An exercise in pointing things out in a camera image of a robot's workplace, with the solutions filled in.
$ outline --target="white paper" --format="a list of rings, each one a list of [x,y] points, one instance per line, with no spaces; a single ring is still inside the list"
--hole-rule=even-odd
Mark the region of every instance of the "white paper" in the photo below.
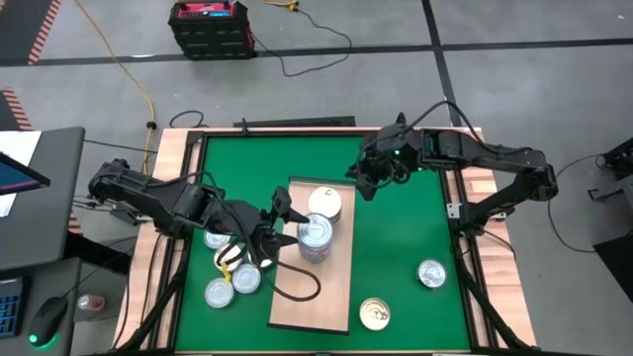
[[[28,166],[42,132],[0,132],[0,152]],[[11,212],[17,194],[0,196],[0,218]]]

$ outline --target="wooden table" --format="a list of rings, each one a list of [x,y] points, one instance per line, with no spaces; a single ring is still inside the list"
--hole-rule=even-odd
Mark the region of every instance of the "wooden table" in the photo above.
[[[378,128],[364,128],[368,130],[377,130]],[[252,131],[294,131],[304,129],[251,129]],[[358,128],[313,128],[314,131],[355,131]],[[481,129],[476,129],[479,135],[482,135]],[[160,147],[156,156],[153,176],[161,180],[169,180],[177,178],[181,175],[181,169],[186,149],[186,141],[188,133],[191,131],[207,131],[215,133],[239,133],[241,129],[168,129],[164,130]],[[192,159],[190,161],[189,172],[196,171],[198,153],[200,145],[194,144]],[[466,186],[469,201],[479,202],[494,193],[497,190],[495,177],[491,170],[480,168],[469,168],[463,171],[464,183]],[[459,202],[455,178],[452,173],[448,173],[448,182],[451,190],[452,201]],[[486,230],[500,236],[509,242],[507,229],[504,222],[489,222]],[[155,302],[156,291],[158,289],[160,273],[162,270],[162,262],[165,253],[167,239],[162,237],[158,239],[158,233],[155,232],[153,223],[144,223],[139,230],[138,240],[136,242],[136,252],[132,261],[130,274],[130,310],[128,312],[127,322],[123,331],[123,335],[118,345],[125,343],[133,332],[140,325],[143,318],[141,311],[143,302],[145,302],[145,290],[149,283],[149,295],[146,299],[145,315],[149,312]],[[158,243],[154,263],[151,271],[149,264],[154,245]],[[478,239],[479,253],[484,270],[484,276],[487,283],[488,295],[491,303],[495,306],[498,313],[503,317],[505,322],[510,326],[517,336],[530,345],[535,344],[534,334],[530,323],[527,306],[523,298],[523,290],[518,276],[516,263],[512,257],[512,253],[499,242],[495,241],[487,235],[480,236]],[[174,258],[172,259],[171,271],[175,271],[179,262],[180,251],[182,249],[182,241],[176,242]],[[123,323],[123,315],[125,312],[126,300],[122,302],[121,314],[117,325],[117,332]],[[478,304],[471,298],[476,329],[479,343],[481,346],[487,346],[486,329],[484,328],[484,320]],[[167,344],[167,335],[169,333],[169,324],[173,312],[173,298],[163,312],[160,329],[158,333],[157,347],[164,347]]]

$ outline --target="wooden cutting board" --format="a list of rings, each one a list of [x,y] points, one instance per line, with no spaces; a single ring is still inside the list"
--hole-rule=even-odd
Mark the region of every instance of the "wooden cutting board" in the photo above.
[[[308,302],[293,302],[273,294],[269,326],[300,330],[347,334],[349,326],[349,291],[352,269],[352,241],[354,233],[354,186],[292,181],[290,196],[292,207],[301,214],[308,214],[308,198],[318,187],[335,189],[341,197],[341,215],[334,225],[331,251],[318,264],[304,259],[297,244],[283,247],[280,261],[314,273],[321,283],[320,294]],[[287,223],[284,233],[297,236],[297,224]],[[297,297],[305,297],[316,289],[315,281],[301,273],[277,267],[275,285],[282,291]]]

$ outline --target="green led light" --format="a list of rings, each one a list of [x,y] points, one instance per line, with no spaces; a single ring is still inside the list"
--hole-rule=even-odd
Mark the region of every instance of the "green led light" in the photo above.
[[[32,336],[33,336],[36,340],[38,339],[38,337],[37,337],[37,336],[35,336],[35,335],[30,335],[30,336],[29,336],[29,340],[31,340],[31,337],[32,337]],[[59,339],[59,333],[56,333],[56,334],[52,337],[52,339],[51,339],[48,343],[46,343],[46,344],[44,344],[44,345],[42,345],[42,346],[35,346],[35,348],[36,348],[36,349],[38,349],[38,350],[48,350],[48,349],[50,349],[50,347],[52,346],[52,344],[54,344],[54,343],[55,343],[55,341],[57,341],[57,339]]]

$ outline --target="computer monitor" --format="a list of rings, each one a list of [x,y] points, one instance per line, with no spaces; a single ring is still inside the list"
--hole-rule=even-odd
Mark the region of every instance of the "computer monitor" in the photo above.
[[[0,196],[49,185],[48,178],[0,152]]]

